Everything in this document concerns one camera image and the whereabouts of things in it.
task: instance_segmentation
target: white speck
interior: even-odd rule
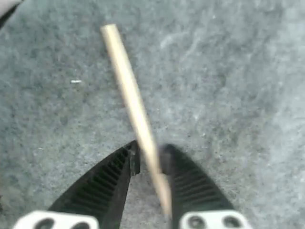
[[[70,83],[81,83],[81,80],[71,80]]]

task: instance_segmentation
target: gray carpet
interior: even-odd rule
[[[305,228],[301,0],[25,0],[0,30],[0,228],[134,139],[99,32],[109,22],[158,143],[181,146],[256,228]],[[121,228],[165,226],[144,169]]]

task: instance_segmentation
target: wooden stick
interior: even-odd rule
[[[171,191],[168,181],[160,169],[157,145],[119,31],[115,24],[111,24],[101,27],[101,33],[161,206],[164,213],[171,216]]]

